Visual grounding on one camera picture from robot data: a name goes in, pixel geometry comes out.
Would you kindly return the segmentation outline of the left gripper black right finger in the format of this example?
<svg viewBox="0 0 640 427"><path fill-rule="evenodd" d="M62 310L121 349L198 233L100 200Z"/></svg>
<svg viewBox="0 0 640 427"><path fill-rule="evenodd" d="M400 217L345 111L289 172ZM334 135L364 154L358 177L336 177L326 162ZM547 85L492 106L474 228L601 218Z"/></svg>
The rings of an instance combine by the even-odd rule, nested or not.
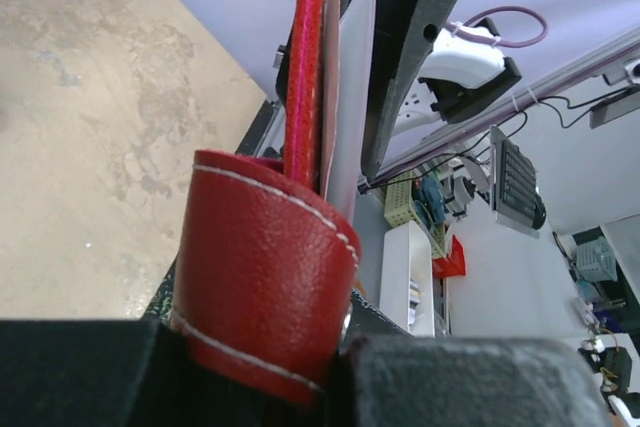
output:
<svg viewBox="0 0 640 427"><path fill-rule="evenodd" d="M586 363L545 339L354 340L327 389L330 426L608 426Z"/></svg>

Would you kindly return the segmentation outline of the red leather card holder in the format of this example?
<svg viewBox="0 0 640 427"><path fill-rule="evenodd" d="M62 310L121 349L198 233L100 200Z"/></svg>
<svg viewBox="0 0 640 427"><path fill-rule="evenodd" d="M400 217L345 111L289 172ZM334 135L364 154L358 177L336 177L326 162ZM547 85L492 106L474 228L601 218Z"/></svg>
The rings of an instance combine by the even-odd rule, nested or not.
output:
<svg viewBox="0 0 640 427"><path fill-rule="evenodd" d="M296 3L282 160L194 155L171 313L197 363L300 405L323 394L360 255L318 192L324 4Z"/></svg>

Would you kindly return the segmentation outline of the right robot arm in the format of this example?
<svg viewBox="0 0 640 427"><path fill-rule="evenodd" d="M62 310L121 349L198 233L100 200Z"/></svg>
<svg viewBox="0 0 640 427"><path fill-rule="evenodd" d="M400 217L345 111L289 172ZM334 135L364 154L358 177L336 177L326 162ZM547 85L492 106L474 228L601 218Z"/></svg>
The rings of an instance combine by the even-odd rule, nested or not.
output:
<svg viewBox="0 0 640 427"><path fill-rule="evenodd" d="M500 49L487 17L470 24L449 16L457 0L376 0L373 59L361 168L372 182L382 167L413 83L434 99L430 109L458 124L482 113L521 78Z"/></svg>

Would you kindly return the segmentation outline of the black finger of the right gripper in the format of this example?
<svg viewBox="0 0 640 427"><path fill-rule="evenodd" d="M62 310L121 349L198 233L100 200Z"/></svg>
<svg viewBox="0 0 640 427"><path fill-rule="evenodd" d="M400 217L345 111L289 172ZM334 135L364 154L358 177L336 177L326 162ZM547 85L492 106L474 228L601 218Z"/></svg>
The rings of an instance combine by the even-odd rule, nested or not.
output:
<svg viewBox="0 0 640 427"><path fill-rule="evenodd" d="M457 0L376 0L362 174L382 166L402 102Z"/></svg>

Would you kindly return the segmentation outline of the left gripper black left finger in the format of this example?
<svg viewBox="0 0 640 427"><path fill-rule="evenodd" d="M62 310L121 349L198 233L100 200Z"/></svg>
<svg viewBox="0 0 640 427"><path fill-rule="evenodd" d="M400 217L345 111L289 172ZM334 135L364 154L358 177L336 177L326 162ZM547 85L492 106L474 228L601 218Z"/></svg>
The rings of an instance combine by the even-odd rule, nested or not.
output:
<svg viewBox="0 0 640 427"><path fill-rule="evenodd" d="M172 426L175 338L159 321L4 320L4 426Z"/></svg>

